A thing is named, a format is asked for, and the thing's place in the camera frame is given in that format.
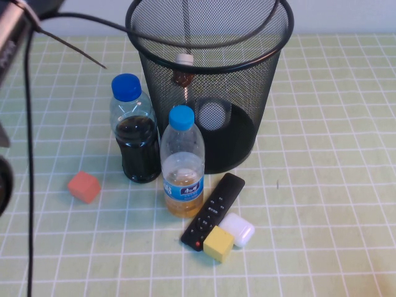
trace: black wire mesh trash can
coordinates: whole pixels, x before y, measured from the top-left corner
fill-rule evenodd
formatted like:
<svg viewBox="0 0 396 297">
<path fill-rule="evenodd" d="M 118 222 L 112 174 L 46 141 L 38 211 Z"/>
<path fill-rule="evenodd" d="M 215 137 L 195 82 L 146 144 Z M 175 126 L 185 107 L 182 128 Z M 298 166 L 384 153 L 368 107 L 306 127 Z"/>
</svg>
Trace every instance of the black wire mesh trash can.
<svg viewBox="0 0 396 297">
<path fill-rule="evenodd" d="M 285 0 L 135 0 L 126 15 L 127 28 L 186 45 L 129 35 L 140 54 L 160 135 L 172 107 L 188 105 L 205 141 L 205 173 L 242 163 L 254 146 L 280 50 L 293 26 Z M 227 43 L 254 31 L 233 45 L 194 47 Z M 193 66 L 175 63 L 180 53 L 193 55 Z M 177 84 L 177 72 L 191 83 Z"/>
</svg>

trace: trash can rim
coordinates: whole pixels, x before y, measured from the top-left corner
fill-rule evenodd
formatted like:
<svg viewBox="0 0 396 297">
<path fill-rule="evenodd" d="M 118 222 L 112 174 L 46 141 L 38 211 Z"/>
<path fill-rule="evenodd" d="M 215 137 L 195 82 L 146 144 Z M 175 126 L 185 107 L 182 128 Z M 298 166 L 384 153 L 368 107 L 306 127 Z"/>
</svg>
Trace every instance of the trash can rim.
<svg viewBox="0 0 396 297">
<path fill-rule="evenodd" d="M 129 9 L 126 13 L 126 19 L 125 19 L 125 26 L 126 28 L 131 28 L 131 17 L 133 12 L 135 11 L 135 8 L 142 2 L 143 0 L 134 0 L 132 4 L 129 6 Z M 221 67 L 196 67 L 196 66 L 186 66 L 182 64 L 177 64 L 175 62 L 168 61 L 166 59 L 163 59 L 156 54 L 151 53 L 147 48 L 142 46 L 138 41 L 137 37 L 128 34 L 129 40 L 131 43 L 134 45 L 134 47 L 138 50 L 140 54 L 143 54 L 147 59 L 153 61 L 156 64 L 159 64 L 163 67 L 172 69 L 172 70 L 178 70 L 182 72 L 187 72 L 187 73 L 192 73 L 192 74 L 223 74 L 223 73 L 230 73 L 230 72 L 235 72 L 235 71 L 240 71 L 243 69 L 247 69 L 250 67 L 253 67 L 262 61 L 271 58 L 275 54 L 277 54 L 282 48 L 287 44 L 289 41 L 291 34 L 293 33 L 294 29 L 294 16 L 293 16 L 293 11 L 291 10 L 291 7 L 287 0 L 280 0 L 280 4 L 283 6 L 283 8 L 286 10 L 286 14 L 288 16 L 288 26 L 287 26 L 287 32 L 286 35 L 282 38 L 282 40 L 274 46 L 272 49 L 270 49 L 268 52 L 262 54 L 258 58 L 252 59 L 250 61 L 246 61 L 243 63 L 235 64 L 235 65 L 229 65 L 229 66 L 221 66 Z"/>
</svg>

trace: white wall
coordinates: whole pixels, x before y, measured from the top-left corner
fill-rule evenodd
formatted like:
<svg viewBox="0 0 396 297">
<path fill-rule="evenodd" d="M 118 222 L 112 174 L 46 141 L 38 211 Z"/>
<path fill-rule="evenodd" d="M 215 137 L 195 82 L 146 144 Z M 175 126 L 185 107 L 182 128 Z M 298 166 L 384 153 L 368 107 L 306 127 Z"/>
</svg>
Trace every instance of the white wall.
<svg viewBox="0 0 396 297">
<path fill-rule="evenodd" d="M 131 2 L 65 0 L 62 11 L 91 14 L 124 25 Z M 295 15 L 295 33 L 396 32 L 396 0 L 289 0 L 289 3 Z M 119 34 L 76 19 L 49 22 L 45 27 L 60 35 Z"/>
</svg>

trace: cutting mat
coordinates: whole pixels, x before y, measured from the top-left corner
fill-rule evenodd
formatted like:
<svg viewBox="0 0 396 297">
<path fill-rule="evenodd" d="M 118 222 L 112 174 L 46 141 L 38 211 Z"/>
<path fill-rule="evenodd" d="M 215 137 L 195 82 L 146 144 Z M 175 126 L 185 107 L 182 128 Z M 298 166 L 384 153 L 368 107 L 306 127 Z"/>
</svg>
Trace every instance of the cutting mat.
<svg viewBox="0 0 396 297">
<path fill-rule="evenodd" d="M 108 70 L 37 38 L 35 296 L 377 297 L 396 295 L 396 37 L 295 35 L 282 51 L 231 211 L 256 226 L 224 264 L 182 246 L 161 179 L 137 185 L 121 169 L 108 124 L 110 82 L 139 76 L 123 37 L 72 37 Z M 15 190 L 0 218 L 0 296 L 24 296 L 27 276 L 25 105 L 21 63 L 0 89 L 2 154 Z M 67 182 L 102 184 L 90 205 Z M 222 174 L 205 177 L 205 196 Z"/>
</svg>

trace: black remote control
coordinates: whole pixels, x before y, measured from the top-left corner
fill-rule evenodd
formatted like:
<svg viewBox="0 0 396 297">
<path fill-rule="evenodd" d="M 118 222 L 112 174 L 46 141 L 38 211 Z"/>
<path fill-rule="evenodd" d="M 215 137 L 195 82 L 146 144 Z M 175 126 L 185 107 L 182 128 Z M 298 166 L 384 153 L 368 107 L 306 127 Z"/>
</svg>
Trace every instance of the black remote control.
<svg viewBox="0 0 396 297">
<path fill-rule="evenodd" d="M 224 174 L 199 213 L 181 236 L 181 242 L 200 252 L 204 240 L 224 218 L 241 192 L 245 181 L 231 173 Z"/>
</svg>

